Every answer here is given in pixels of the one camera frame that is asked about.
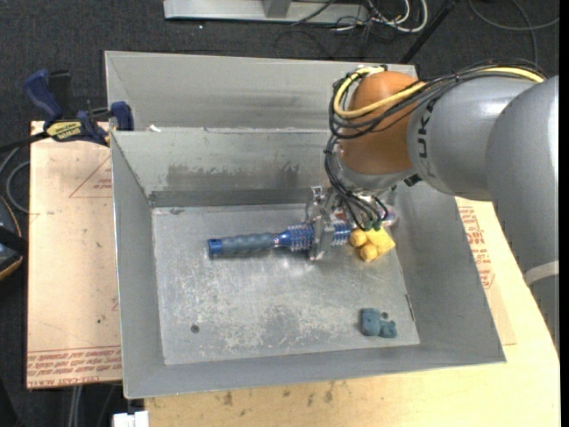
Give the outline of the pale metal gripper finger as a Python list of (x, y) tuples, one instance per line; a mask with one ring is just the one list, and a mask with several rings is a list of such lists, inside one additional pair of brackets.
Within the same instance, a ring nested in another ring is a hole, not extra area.
[(315, 221), (313, 241), (309, 250), (309, 259), (315, 262), (321, 259), (333, 241), (333, 225), (329, 221)]

